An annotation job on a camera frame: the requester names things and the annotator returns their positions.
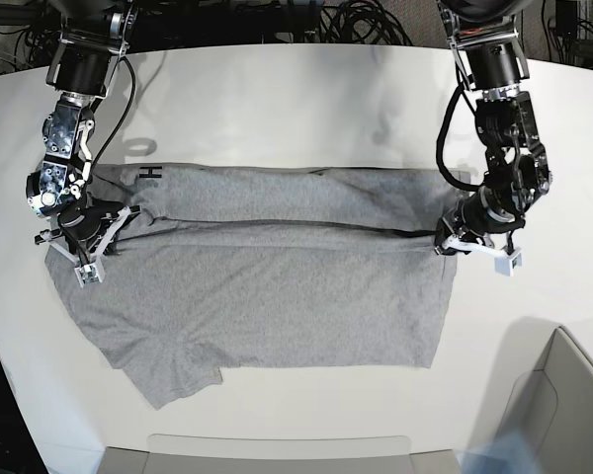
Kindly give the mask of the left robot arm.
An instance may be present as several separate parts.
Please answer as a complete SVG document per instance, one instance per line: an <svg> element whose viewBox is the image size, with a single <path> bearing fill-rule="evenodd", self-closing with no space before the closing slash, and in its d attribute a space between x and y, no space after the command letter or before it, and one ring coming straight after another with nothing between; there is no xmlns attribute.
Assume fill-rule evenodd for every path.
<svg viewBox="0 0 593 474"><path fill-rule="evenodd" d="M492 236L512 237L525 226L530 208L550 190L551 171L533 103L521 88L530 71L515 21L526 5L524 1L438 4L458 85L437 137L436 164L451 186L466 193L438 223L434 245L441 255L493 252ZM487 170L478 185L456 178L444 161L451 120L465 92L480 95L473 118Z"/></svg>

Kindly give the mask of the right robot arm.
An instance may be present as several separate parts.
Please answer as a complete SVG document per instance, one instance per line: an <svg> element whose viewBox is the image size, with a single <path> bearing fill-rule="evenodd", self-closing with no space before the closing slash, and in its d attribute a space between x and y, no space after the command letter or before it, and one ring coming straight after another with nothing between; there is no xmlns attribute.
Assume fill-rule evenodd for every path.
<svg viewBox="0 0 593 474"><path fill-rule="evenodd" d="M51 5L60 15L60 30L46 83L59 98L42 126L45 155L27 178L26 197L37 216L57 224L37 242L53 244L64 238L69 259L85 266L104 253L124 221L120 205L88 197L100 158L89 141L96 128L95 112L108 95L117 66L126 59L136 7L131 1Z"/></svg>

